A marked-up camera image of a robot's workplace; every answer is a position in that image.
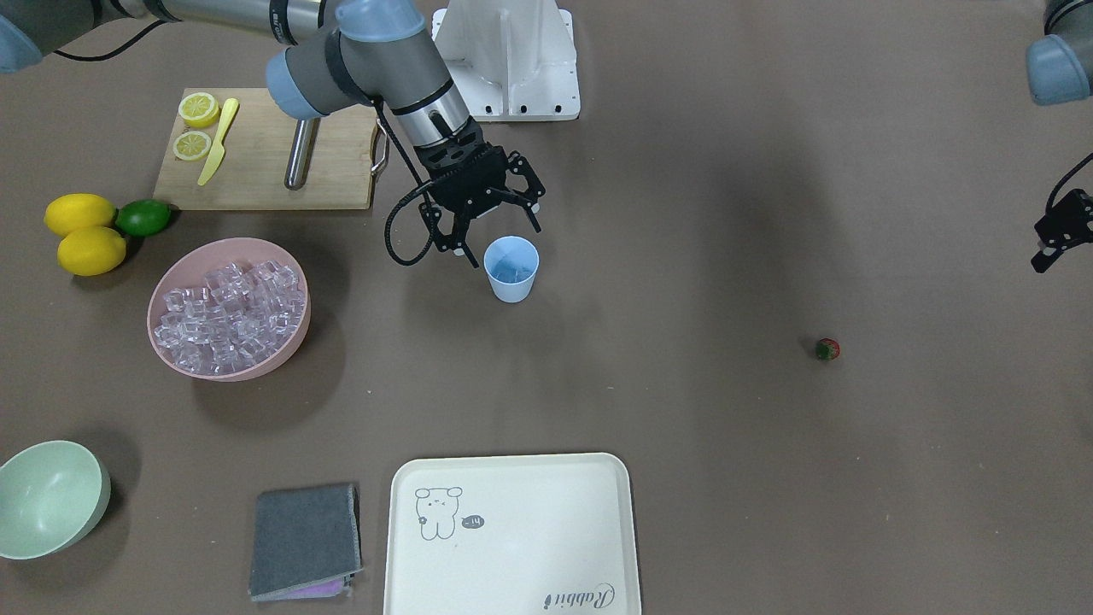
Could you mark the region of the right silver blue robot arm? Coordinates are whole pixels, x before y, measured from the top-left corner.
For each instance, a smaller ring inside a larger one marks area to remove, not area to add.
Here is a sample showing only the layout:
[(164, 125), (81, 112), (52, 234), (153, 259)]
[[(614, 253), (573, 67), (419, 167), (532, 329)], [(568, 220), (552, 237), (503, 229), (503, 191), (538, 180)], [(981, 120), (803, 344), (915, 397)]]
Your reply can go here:
[(371, 106), (393, 113), (428, 179), (398, 202), (418, 203), (426, 248), (475, 264), (470, 223), (502, 203), (522, 209), (534, 232), (544, 186), (518, 152), (487, 143), (454, 83), (425, 19), (411, 1), (4, 1), (3, 72), (38, 66), (102, 24), (151, 17), (202, 22), (273, 36), (283, 50), (266, 66), (278, 108), (316, 120)]

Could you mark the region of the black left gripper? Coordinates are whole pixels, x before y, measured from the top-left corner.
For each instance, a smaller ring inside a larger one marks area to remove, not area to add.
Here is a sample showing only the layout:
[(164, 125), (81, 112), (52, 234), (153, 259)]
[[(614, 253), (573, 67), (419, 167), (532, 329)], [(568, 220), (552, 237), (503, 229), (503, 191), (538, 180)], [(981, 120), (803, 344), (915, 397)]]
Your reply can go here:
[(1044, 273), (1065, 253), (1092, 243), (1092, 198), (1084, 190), (1070, 190), (1035, 223), (1034, 230), (1039, 250), (1031, 265)]

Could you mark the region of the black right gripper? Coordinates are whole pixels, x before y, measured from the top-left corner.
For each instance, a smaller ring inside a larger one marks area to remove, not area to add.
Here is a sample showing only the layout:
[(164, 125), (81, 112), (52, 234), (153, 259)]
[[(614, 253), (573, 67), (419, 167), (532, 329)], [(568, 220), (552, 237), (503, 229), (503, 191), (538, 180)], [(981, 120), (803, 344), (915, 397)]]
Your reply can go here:
[[(501, 202), (522, 209), (534, 233), (542, 233), (538, 213), (546, 188), (522, 153), (514, 151), (506, 159), (504, 150), (487, 143), (481, 128), (462, 128), (448, 139), (413, 145), (413, 150), (432, 180), (427, 196), (433, 203), (418, 206), (428, 234), (426, 249), (448, 250), (480, 268), (467, 244), (470, 222)], [(506, 172), (524, 180), (522, 190), (506, 185)], [(445, 210), (453, 213), (448, 233), (440, 232)]]

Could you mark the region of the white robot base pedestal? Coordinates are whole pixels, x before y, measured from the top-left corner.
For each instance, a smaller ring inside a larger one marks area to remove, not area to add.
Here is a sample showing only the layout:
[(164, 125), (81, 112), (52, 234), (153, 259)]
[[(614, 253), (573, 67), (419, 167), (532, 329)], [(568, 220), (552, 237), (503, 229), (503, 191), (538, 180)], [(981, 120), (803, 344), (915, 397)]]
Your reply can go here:
[(450, 1), (432, 38), (475, 121), (581, 115), (574, 19), (554, 1)]

